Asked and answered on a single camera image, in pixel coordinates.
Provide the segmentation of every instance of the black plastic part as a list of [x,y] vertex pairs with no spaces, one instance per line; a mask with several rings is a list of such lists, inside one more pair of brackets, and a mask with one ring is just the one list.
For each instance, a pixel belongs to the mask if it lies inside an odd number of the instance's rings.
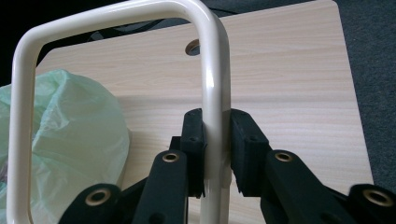
[[134,214],[133,224],[187,222],[187,157],[179,150],[158,154]]
[[205,197],[206,138],[204,127],[201,108],[193,109],[184,115],[180,150],[186,153],[188,157],[189,197],[200,198],[201,195]]
[[[356,223],[297,155],[285,150],[269,152],[265,174],[282,206],[279,209],[283,209],[288,217],[288,223]],[[265,218],[267,212],[271,211],[262,207]]]
[[262,166],[266,154],[271,151],[264,133],[247,113],[231,111],[231,168],[236,184],[245,197],[262,194]]
[[347,197],[347,209],[359,223],[396,223],[396,196],[369,184],[355,185]]
[[84,189],[66,209],[59,223],[112,223],[119,196],[120,189],[111,184]]
[[122,191],[117,202],[115,213],[109,223],[130,224],[132,222],[146,181],[147,179],[144,178]]

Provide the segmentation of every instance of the white metal bar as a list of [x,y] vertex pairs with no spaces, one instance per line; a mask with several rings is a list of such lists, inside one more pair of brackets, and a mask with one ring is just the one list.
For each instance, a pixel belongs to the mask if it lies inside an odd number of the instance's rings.
[[20,40],[12,68],[12,98],[9,130],[7,223],[32,223],[30,174],[35,64],[41,48],[73,35],[164,18],[182,18],[198,31],[202,58],[203,120],[208,146],[205,155],[205,192],[201,223],[217,224],[220,213],[228,214],[228,192],[222,162],[228,160],[230,94],[230,52],[226,31],[199,0],[139,0],[100,7],[29,30]]

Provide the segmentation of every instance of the light wood panel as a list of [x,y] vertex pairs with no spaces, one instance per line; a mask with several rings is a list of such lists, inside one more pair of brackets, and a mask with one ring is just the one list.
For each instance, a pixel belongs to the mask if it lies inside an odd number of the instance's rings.
[[[373,183],[337,5],[320,0],[221,19],[230,39],[232,107],[248,112],[273,148],[299,155],[323,184],[348,193]],[[131,130],[123,187],[201,107],[200,57],[190,24],[53,50],[37,67],[90,77],[116,95]],[[230,223],[263,223],[260,201],[231,188]],[[190,223],[199,201],[190,199]]]

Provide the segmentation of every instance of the hole in board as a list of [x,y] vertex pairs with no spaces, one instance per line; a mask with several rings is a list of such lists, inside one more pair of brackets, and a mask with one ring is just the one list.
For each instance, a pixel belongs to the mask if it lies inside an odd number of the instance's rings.
[[200,48],[199,48],[199,39],[194,39],[192,40],[187,46],[186,46],[186,54],[190,56],[196,56],[200,54]]

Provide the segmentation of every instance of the metal frame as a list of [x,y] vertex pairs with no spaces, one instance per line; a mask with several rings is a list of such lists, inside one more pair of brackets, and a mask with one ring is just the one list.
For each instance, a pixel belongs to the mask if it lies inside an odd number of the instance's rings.
[[89,31],[174,17],[195,25],[201,45],[202,109],[207,138],[206,196],[201,202],[201,223],[228,222],[231,84],[226,31],[219,18],[199,0],[138,0],[100,7],[45,23],[29,30],[21,38],[12,67],[8,223],[33,223],[30,212],[32,116],[35,65],[41,48],[49,42]]

